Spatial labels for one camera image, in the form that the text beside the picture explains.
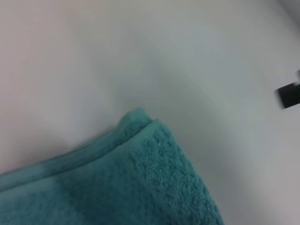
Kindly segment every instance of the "towel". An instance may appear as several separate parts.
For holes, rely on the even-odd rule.
[[[0,225],[223,225],[169,129],[144,110],[53,159],[0,176]]]

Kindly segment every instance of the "teal towel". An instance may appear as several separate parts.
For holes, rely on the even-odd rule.
[[[142,109],[79,149],[0,176],[0,225],[223,225],[168,128]]]

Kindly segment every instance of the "terry cloth texture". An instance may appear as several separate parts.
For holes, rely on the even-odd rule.
[[[0,225],[223,225],[168,128],[142,109],[68,154],[0,176]]]

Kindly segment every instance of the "white surface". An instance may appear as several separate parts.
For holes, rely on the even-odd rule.
[[[4,0],[0,171],[64,153],[143,106],[228,225],[300,224],[300,32],[272,0]]]

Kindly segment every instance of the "black object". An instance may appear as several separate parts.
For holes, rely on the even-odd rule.
[[[277,89],[277,92],[284,109],[300,103],[300,84],[291,83]]]

